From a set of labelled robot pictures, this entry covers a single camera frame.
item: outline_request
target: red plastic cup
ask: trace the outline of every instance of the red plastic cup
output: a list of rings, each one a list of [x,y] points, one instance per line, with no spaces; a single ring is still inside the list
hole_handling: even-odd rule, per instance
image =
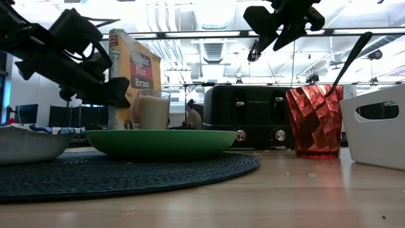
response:
[[[298,157],[339,158],[342,99],[341,85],[309,85],[287,91]]]

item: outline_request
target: round woven placemat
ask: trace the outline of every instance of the round woven placemat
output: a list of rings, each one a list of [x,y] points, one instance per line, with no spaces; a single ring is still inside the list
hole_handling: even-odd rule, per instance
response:
[[[0,203],[81,200],[155,193],[225,181],[259,167],[252,156],[127,162],[99,152],[64,153],[42,163],[0,167]]]

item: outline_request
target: green plate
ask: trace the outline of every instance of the green plate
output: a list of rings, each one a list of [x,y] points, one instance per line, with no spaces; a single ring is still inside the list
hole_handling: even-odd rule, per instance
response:
[[[228,149],[237,133],[219,130],[89,130],[87,138],[100,152],[138,158],[195,158]]]

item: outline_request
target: person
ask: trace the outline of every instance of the person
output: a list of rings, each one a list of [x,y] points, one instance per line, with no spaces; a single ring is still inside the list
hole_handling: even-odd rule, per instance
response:
[[[203,127],[203,121],[201,120],[200,114],[198,114],[198,112],[194,109],[193,105],[194,100],[191,99],[187,103],[187,112],[189,113],[187,115],[187,123],[191,125],[191,127],[197,130],[201,130],[201,128]]]

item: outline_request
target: table surface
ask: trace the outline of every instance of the table surface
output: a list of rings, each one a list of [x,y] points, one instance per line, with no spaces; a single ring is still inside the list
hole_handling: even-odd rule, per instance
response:
[[[248,153],[261,158],[260,169],[234,180],[145,196],[3,205],[0,226],[405,227],[403,171],[353,163],[347,149],[339,160]]]

